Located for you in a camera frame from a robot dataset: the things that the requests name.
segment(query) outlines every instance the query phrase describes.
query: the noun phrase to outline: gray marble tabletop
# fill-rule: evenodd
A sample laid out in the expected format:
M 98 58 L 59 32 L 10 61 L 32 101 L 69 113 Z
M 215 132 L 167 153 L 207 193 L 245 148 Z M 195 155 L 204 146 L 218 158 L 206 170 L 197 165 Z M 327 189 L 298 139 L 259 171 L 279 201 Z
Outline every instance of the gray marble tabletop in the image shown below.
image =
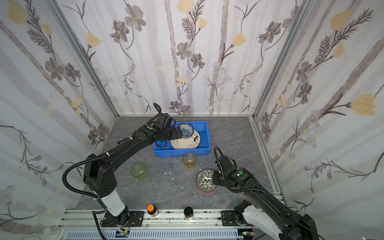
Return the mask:
M 130 136 L 132 131 L 146 123 L 150 117 L 118 117 L 104 146 L 103 152 L 115 147 L 116 141 Z M 196 167 L 187 169 L 182 157 L 157 158 L 153 145 L 146 147 L 123 163 L 115 172 L 117 191 L 129 209 L 146 209 L 149 204 L 159 209 L 231 209 L 243 199 L 243 193 L 234 194 L 218 186 L 210 194 L 197 188 L 196 178 L 205 169 L 217 170 L 213 147 L 218 146 L 225 155 L 236 160 L 238 168 L 245 167 L 268 190 L 271 190 L 259 149 L 247 117 L 175 117 L 177 122 L 207 121 L 212 149 L 209 155 L 197 156 Z M 137 181 L 131 167 L 144 163 L 148 178 Z M 99 204 L 88 196 L 81 196 L 76 209 L 99 209 Z

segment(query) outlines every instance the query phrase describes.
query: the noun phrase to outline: spice bottle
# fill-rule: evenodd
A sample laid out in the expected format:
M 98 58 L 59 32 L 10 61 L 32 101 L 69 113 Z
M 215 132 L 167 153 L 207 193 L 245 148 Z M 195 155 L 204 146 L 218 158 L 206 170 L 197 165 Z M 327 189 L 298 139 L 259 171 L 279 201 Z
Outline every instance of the spice bottle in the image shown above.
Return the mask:
M 159 214 L 157 207 L 152 204 L 147 207 L 147 211 L 148 211 L 148 214 L 151 215 L 151 217 L 156 217 Z
M 193 219 L 193 209 L 191 207 L 186 207 L 184 209 L 184 217 L 187 221 Z

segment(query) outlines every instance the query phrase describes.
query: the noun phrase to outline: orange bottle cap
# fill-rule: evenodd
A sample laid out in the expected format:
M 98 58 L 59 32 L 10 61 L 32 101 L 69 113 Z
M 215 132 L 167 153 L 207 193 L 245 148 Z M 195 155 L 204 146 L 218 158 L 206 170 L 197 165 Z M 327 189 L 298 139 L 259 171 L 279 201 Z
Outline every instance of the orange bottle cap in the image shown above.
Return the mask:
M 147 207 L 147 210 L 149 212 L 153 211 L 154 209 L 155 209 L 155 207 L 152 204 Z

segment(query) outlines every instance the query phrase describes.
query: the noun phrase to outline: blue tray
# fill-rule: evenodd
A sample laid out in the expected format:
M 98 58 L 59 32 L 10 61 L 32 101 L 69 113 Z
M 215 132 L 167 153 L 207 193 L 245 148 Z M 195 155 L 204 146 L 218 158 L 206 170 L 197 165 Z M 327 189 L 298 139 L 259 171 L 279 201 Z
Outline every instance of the blue tray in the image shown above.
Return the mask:
M 208 129 L 208 124 L 206 121 L 196 121 L 196 122 L 187 122 L 192 125 L 194 130 L 196 130 L 200 134 L 200 143 L 197 148 L 193 149 L 173 149 L 170 141 L 167 141 L 167 146 L 158 147 L 154 144 L 153 152 L 157 157 L 182 157 L 188 152 L 193 152 L 197 156 L 208 155 L 211 150 L 211 134 Z M 164 146 L 165 142 L 157 141 L 157 144 L 160 146 Z

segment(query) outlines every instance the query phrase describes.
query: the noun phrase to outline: wallpaper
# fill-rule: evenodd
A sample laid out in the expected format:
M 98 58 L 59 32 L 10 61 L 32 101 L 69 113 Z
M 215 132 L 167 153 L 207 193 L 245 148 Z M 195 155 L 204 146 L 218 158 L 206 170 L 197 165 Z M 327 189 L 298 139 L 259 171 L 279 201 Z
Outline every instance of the wallpaper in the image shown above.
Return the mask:
M 0 238 L 51 239 L 114 117 L 44 1 L 0 6 Z
M 251 114 L 300 0 L 58 0 L 119 114 Z
M 326 239 L 384 234 L 384 3 L 315 1 L 257 123 Z

